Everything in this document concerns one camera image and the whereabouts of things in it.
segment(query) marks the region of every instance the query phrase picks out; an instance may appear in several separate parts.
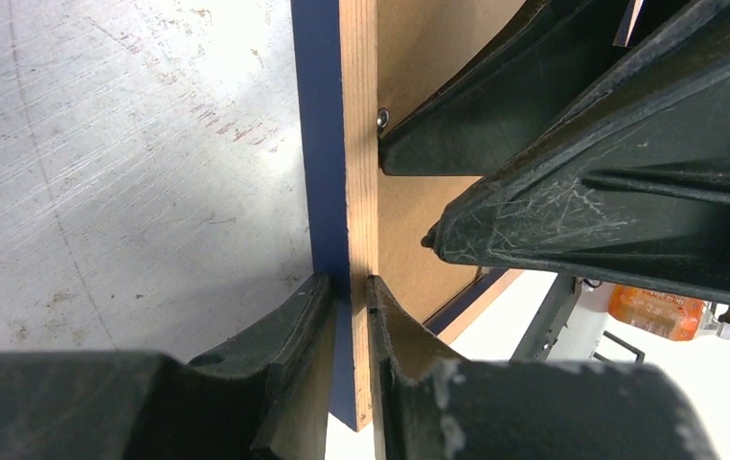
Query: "wooden board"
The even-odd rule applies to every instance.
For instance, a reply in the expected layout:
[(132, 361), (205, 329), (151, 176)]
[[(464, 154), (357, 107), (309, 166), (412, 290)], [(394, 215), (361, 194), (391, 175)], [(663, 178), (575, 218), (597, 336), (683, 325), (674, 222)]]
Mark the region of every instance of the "wooden board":
[(506, 288), (514, 283), (523, 270), (509, 269), (497, 281), (484, 291), (463, 313), (458, 315), (449, 325), (438, 334), (443, 343), (451, 344), (461, 333), (475, 321), (494, 302)]
[[(339, 2), (356, 429), (371, 420), (365, 277), (387, 273), (388, 286), (401, 293), (400, 301), (407, 302), (406, 308), (416, 319), (424, 320), (463, 289), (475, 273), (473, 267), (443, 264), (420, 248), (422, 236), (444, 206), (475, 178), (382, 176), (380, 180), (376, 110), (387, 107), (393, 124), (406, 116), (497, 34), (521, 3)], [(378, 211), (377, 197), (382, 203)], [(380, 256), (384, 257), (381, 265)]]
[(376, 185), (376, 3), (340, 3), (343, 130), (345, 132), (351, 332), (354, 343), (356, 430), (371, 421), (371, 373), (365, 281), (376, 273), (378, 223)]

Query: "blue painted edge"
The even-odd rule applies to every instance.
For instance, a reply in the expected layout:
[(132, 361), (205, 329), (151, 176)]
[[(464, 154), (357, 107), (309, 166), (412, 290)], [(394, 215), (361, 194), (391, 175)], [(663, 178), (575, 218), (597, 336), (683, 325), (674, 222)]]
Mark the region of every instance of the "blue painted edge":
[(340, 296), (331, 413), (355, 429), (339, 0), (292, 0), (291, 16), (311, 258), (314, 271), (328, 273)]
[(495, 268), (484, 275), (478, 282), (467, 287), (453, 301), (445, 305), (443, 309), (427, 320), (424, 326), (435, 335), (440, 334), (447, 326), (449, 326), (461, 313), (466, 311), (478, 297), (483, 295), (494, 283), (506, 273), (506, 268)]

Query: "scratched metal surface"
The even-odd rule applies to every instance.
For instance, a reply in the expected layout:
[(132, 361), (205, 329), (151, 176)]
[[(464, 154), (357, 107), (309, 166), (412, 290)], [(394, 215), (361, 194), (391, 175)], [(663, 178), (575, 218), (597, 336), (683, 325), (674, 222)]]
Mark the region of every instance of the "scratched metal surface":
[(310, 272), (287, 0), (0, 1), (0, 349), (189, 358)]

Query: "black plastic part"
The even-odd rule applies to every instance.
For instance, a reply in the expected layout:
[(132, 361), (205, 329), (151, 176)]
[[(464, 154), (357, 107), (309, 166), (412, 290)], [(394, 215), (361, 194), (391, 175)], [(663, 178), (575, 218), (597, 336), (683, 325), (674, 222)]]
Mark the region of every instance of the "black plastic part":
[(627, 46), (637, 46), (689, 3), (690, 0), (644, 0)]
[(379, 141), (389, 175), (483, 175), (615, 61), (629, 0), (527, 0), (450, 83)]
[(529, 328), (514, 349), (512, 360), (544, 361), (557, 343), (559, 333), (568, 322), (581, 294), (579, 280), (570, 275), (557, 275)]
[(185, 366), (155, 353), (0, 354), (0, 458), (318, 459), (334, 296), (305, 282)]
[(422, 243), (730, 305), (730, 1), (692, 2), (578, 101)]
[(381, 279), (367, 296), (376, 458), (715, 458), (686, 398), (653, 367), (471, 362)]
[(432, 317), (424, 321), (424, 326), (435, 335), (440, 334), (505, 273), (505, 268), (494, 268), (489, 273), (480, 276), (440, 310), (436, 311)]
[[(617, 335), (614, 335), (613, 333), (609, 333), (608, 331), (602, 332), (602, 335), (609, 338), (611, 341), (613, 341), (613, 343), (619, 345), (620, 347), (622, 347), (622, 348), (628, 350), (629, 352), (633, 353), (634, 355), (636, 355), (634, 362), (636, 362), (636, 363), (644, 362), (645, 353), (643, 351), (641, 351), (640, 349), (630, 345), (629, 343), (625, 342), (623, 339), (619, 338)], [(598, 359), (601, 362), (611, 362), (610, 359), (607, 359), (606, 357), (604, 357), (598, 353), (594, 353), (593, 357)]]

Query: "metal screw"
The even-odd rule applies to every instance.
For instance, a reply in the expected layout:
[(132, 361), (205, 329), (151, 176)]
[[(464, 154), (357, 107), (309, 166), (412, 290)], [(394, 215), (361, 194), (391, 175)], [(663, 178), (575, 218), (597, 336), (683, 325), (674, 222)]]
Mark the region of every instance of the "metal screw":
[(376, 134), (381, 134), (390, 122), (390, 112), (382, 107), (376, 114)]

